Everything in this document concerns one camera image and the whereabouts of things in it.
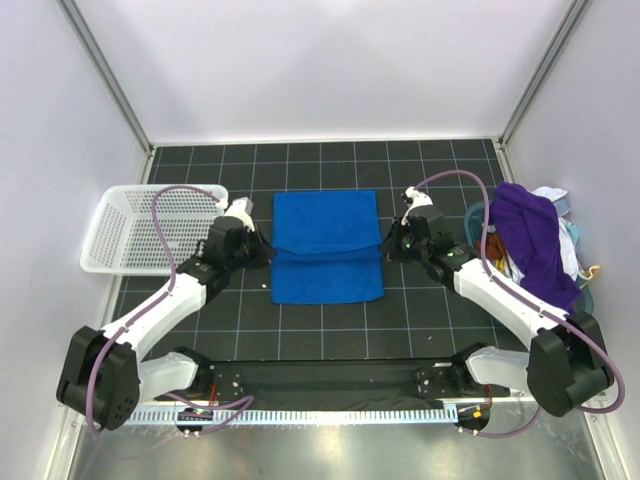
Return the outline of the blue towel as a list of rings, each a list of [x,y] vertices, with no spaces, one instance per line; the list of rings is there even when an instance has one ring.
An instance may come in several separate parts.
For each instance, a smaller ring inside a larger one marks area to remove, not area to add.
[[[276,304],[355,304],[384,296],[372,190],[273,197],[271,295]]]

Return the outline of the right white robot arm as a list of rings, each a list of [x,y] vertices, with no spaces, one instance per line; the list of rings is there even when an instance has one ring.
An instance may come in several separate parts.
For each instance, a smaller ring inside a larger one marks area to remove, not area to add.
[[[485,385],[530,394],[547,413],[561,417],[611,387],[612,367],[597,320],[569,314],[538,299],[459,244],[434,206],[418,206],[393,221],[380,251],[394,262],[416,262],[435,282],[486,311],[524,351],[474,345],[456,354],[452,388],[473,396]]]

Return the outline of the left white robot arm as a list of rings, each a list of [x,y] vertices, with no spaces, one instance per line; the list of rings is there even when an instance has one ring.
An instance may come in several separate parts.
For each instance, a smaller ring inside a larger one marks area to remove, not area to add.
[[[216,218],[196,252],[147,300],[100,330],[84,326],[71,337],[56,399],[106,430],[123,425],[137,405],[181,392],[190,400],[212,386],[206,357],[179,347],[147,359],[176,325],[229,286],[238,271],[267,266],[274,249],[247,214]]]

